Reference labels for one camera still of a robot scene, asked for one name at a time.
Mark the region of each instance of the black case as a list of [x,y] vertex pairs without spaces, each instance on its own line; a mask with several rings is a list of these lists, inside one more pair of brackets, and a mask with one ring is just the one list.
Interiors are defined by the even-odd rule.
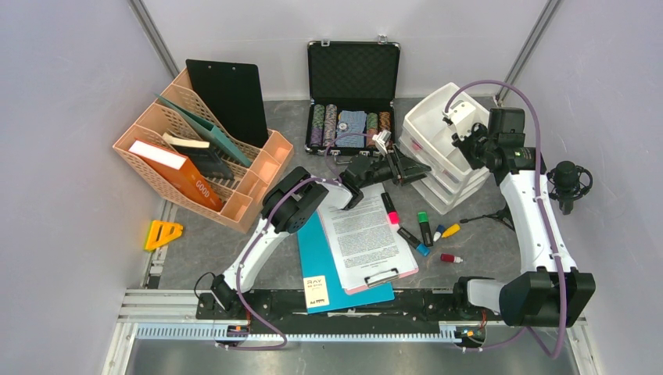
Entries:
[[[311,105],[306,125],[306,152],[324,154],[326,147],[311,146],[313,110],[317,104],[334,104],[342,110],[389,112],[392,141],[396,138],[393,99],[400,45],[387,42],[311,41],[308,45]],[[379,155],[376,148],[332,147],[336,155]]]

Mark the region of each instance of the orange book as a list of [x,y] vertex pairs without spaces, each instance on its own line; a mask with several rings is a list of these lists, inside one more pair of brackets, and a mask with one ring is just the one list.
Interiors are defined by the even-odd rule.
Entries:
[[188,157],[136,140],[129,148],[182,194],[208,209],[221,211],[223,203]]

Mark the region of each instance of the gray floor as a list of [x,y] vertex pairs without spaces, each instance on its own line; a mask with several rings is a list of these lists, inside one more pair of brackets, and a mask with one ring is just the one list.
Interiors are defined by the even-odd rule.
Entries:
[[[514,328],[490,327],[486,344],[509,338]],[[543,334],[549,347],[553,334]],[[127,374],[465,374],[572,375],[579,371],[567,341],[549,359],[529,334],[499,350],[462,355],[448,344],[292,343],[277,352],[232,352],[208,341],[138,340]]]
[[[399,129],[403,118],[419,98],[403,98],[395,101],[396,125]],[[295,166],[304,166],[312,174],[331,176],[320,156],[308,155],[303,146],[306,136],[308,101],[266,102],[267,125],[278,130],[295,145],[286,173]],[[482,101],[489,108],[490,100]],[[504,207],[504,198],[492,177],[484,187],[458,207],[441,217],[412,187],[396,187],[385,183],[391,194],[403,225],[419,234],[417,212],[426,211],[431,226],[439,223],[450,225],[459,219],[493,213]],[[160,289],[190,289],[196,279],[207,271],[222,273],[232,264],[249,238],[205,219],[202,216],[179,209],[175,221],[185,227],[184,235],[172,242],[159,283]],[[460,264],[442,263],[439,254],[445,252],[464,259]],[[456,235],[435,243],[427,258],[415,252],[419,272],[411,277],[394,281],[395,288],[451,288],[459,276],[484,276],[509,281],[520,272],[518,240],[513,231],[493,220],[479,220],[464,224]],[[296,236],[281,243],[260,272],[255,288],[301,289],[302,275]]]

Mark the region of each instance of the white storage container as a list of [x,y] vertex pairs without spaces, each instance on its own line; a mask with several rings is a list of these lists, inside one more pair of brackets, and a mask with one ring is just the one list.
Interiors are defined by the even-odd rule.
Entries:
[[461,150],[451,145],[456,131],[459,137],[469,134],[474,123],[488,124],[489,112],[465,93],[454,99],[450,117],[456,129],[443,121],[443,111],[451,95],[458,90],[450,83],[417,104],[405,115],[399,145],[403,153],[430,165],[428,178],[413,184],[439,213],[449,212],[477,191],[490,176],[484,167],[473,170]]

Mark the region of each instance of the white wall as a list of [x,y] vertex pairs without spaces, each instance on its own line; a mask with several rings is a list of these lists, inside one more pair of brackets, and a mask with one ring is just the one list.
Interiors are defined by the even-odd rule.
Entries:
[[[180,69],[186,59],[257,64],[265,99],[308,99],[306,44],[375,40],[402,46],[396,96],[450,81],[503,79],[545,0],[145,0]],[[478,87],[474,94],[492,94]]]
[[3,2],[0,47],[0,373],[99,373],[158,203],[111,145],[168,76],[122,0]]
[[[604,373],[661,373],[663,3],[563,2],[517,85],[543,127],[549,167],[594,175],[564,241],[597,281],[586,310]],[[510,94],[509,105],[521,106]]]

